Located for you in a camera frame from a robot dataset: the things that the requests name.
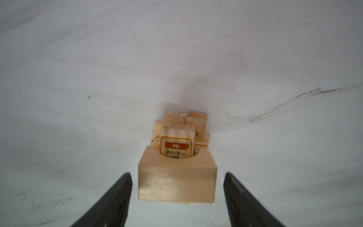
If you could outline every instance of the wooden cube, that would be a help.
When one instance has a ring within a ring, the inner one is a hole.
[[[195,137],[199,139],[204,139],[205,127],[207,125],[206,120],[195,117],[186,117],[185,124],[195,125]]]
[[[206,141],[205,139],[195,139],[195,145],[208,147],[208,141]]]
[[[163,129],[164,129],[164,121],[159,119],[156,120],[154,123],[154,130],[152,132],[152,139],[154,139],[155,136],[160,135]]]
[[[178,111],[178,110],[173,110],[174,112],[179,112],[179,113],[183,113],[185,114],[187,117],[189,117],[189,113],[183,112],[183,111]]]
[[[173,159],[147,146],[138,164],[139,200],[214,203],[217,166],[207,148]]]
[[[171,123],[160,135],[160,153],[170,158],[193,156],[195,126]]]
[[[184,124],[187,116],[178,111],[168,111],[165,113],[164,128],[168,127],[171,123]]]
[[[195,117],[195,118],[200,118],[200,119],[207,120],[208,119],[208,114],[207,113],[204,113],[204,112],[199,112],[199,111],[191,110],[189,112],[189,117]]]
[[[195,145],[194,146],[194,155],[197,155],[201,148],[205,148],[205,146]]]
[[[150,145],[151,146],[158,146],[158,145],[160,145],[160,135],[155,136],[154,139],[151,141]]]
[[[209,143],[209,139],[211,138],[211,134],[208,131],[204,133],[204,139]]]

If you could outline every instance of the wooden block stack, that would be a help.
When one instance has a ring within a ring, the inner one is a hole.
[[[156,120],[138,164],[139,200],[213,203],[217,166],[208,150],[208,115],[170,111]]]
[[[207,119],[206,113],[195,110],[191,110],[189,114],[177,110],[168,111],[164,120],[155,121],[150,145],[156,146],[159,153],[171,158],[192,157],[199,153],[200,148],[208,147],[211,135],[205,130]],[[184,144],[187,149],[173,149],[173,146],[184,148]]]

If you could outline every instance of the white backdrop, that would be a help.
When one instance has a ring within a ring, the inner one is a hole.
[[[69,226],[125,172],[126,226],[230,226],[231,171],[286,226],[363,225],[363,2],[0,2],[0,226]],[[209,114],[215,204],[141,202],[166,110]]]

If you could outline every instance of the label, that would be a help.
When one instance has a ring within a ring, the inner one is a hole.
[[[162,137],[160,139],[161,154],[170,158],[189,158],[193,156],[190,139]]]

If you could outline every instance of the orange label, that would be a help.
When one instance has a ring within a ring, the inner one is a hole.
[[[165,148],[178,149],[178,150],[187,150],[188,145],[185,144],[185,143],[165,142]]]

